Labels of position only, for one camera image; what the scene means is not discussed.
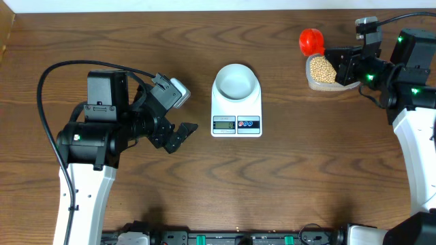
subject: wood grain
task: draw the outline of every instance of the wood grain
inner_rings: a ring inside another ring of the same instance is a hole
[[[386,113],[356,90],[312,91],[298,48],[305,28],[326,46],[358,45],[354,21],[410,10],[318,10],[20,14],[0,67],[2,244],[52,242],[59,204],[55,156],[37,115],[37,80],[59,61],[93,59],[176,77],[191,99],[168,118],[200,128],[175,154],[147,140],[122,154],[104,229],[133,220],[193,230],[290,230],[344,222],[390,228],[409,215],[409,186]],[[432,18],[383,27],[389,59],[402,27],[433,30]],[[229,63],[253,68],[262,85],[259,139],[210,135],[211,86]],[[52,132],[87,97],[76,65],[50,74],[44,105]],[[131,84],[130,91],[135,91]]]

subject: kitchen scale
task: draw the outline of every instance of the kitchen scale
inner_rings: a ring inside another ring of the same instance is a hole
[[[212,85],[213,137],[260,137],[262,93],[259,80],[246,66],[223,67]]]

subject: green led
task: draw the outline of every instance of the green led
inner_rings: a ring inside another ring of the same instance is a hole
[[[411,90],[411,92],[412,92],[414,95],[416,95],[416,94],[419,93],[420,91],[419,91],[419,89],[417,89],[417,88],[413,88],[413,89]]]

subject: plastic container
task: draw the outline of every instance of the plastic container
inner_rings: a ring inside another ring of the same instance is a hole
[[[316,91],[346,91],[348,89],[356,88],[359,86],[360,82],[355,82],[352,84],[348,84],[347,86],[342,86],[339,83],[335,82],[332,84],[325,82],[317,82],[312,78],[311,75],[311,60],[315,57],[321,56],[320,54],[311,55],[306,61],[306,77],[309,82],[309,87]]]

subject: white wall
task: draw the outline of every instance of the white wall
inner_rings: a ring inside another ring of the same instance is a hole
[[[436,0],[4,0],[15,13],[436,8]]]

